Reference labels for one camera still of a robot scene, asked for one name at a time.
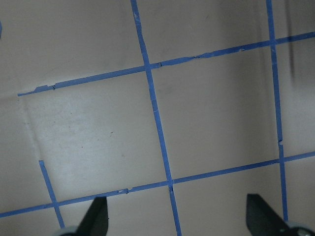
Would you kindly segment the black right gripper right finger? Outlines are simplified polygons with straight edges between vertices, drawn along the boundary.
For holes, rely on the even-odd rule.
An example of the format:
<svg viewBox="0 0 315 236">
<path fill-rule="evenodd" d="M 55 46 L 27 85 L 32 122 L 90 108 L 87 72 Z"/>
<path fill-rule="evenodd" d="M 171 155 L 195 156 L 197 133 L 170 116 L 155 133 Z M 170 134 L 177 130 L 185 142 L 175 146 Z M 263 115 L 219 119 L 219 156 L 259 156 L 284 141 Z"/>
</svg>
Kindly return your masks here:
<svg viewBox="0 0 315 236">
<path fill-rule="evenodd" d="M 259 194 L 248 194 L 246 226 L 252 236 L 297 236 Z"/>
</svg>

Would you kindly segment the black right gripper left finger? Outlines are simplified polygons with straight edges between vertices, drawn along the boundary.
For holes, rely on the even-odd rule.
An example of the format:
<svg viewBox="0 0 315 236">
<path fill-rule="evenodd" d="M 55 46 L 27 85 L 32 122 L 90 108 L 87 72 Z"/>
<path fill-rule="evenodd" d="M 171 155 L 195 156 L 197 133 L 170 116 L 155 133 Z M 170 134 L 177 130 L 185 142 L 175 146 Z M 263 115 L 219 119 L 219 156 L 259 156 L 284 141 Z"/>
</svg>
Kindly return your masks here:
<svg viewBox="0 0 315 236">
<path fill-rule="evenodd" d="M 75 236 L 106 236 L 109 228 L 106 197 L 96 197 L 76 229 Z"/>
</svg>

